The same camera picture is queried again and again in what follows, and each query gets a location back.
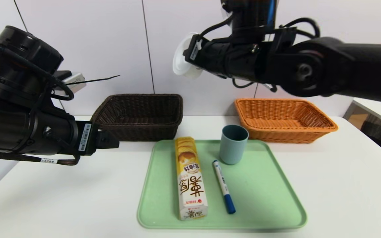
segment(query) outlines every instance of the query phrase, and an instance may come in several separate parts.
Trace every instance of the brown wicker basket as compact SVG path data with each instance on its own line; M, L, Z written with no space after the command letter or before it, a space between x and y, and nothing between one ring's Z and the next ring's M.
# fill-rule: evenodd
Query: brown wicker basket
M175 94L109 96L91 121L121 141L173 139L182 122L183 98Z
M314 104L299 99L237 99L240 123L250 139L312 143L337 125Z

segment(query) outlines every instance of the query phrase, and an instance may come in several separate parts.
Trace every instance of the yellow snack box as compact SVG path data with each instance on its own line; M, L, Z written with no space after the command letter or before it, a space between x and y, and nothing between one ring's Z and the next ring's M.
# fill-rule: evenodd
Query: yellow snack box
M180 220L203 218L208 213L201 164L192 137L175 140Z

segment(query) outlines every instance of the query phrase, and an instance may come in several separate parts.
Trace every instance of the cup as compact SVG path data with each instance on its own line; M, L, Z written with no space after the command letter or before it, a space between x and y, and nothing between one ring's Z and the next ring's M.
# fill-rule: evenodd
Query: cup
M242 126L225 126L221 133L220 159L226 164L237 164L242 159L248 137L248 131Z

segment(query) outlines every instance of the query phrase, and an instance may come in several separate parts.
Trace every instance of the marker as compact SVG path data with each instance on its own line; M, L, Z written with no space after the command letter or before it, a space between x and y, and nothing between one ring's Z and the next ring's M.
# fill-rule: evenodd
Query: marker
M221 191L224 195L224 202L226 203L226 208L228 214L233 214L236 212L236 209L234 208L232 197L230 196L229 189L227 188L227 184L224 181L223 172L221 171L220 164L217 160L213 161L213 166L216 169L216 174L218 178L218 182L221 187Z

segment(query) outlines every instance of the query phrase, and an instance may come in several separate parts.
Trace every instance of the green tray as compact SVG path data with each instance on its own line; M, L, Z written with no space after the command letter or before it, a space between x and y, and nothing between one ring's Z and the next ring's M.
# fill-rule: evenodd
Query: green tray
M197 140L208 200L208 215L179 220L176 160L173 140L154 146L138 208L138 221L148 229L296 229L307 214L280 169L270 148L249 140L242 161L221 164L236 213L229 215L213 169L219 140Z

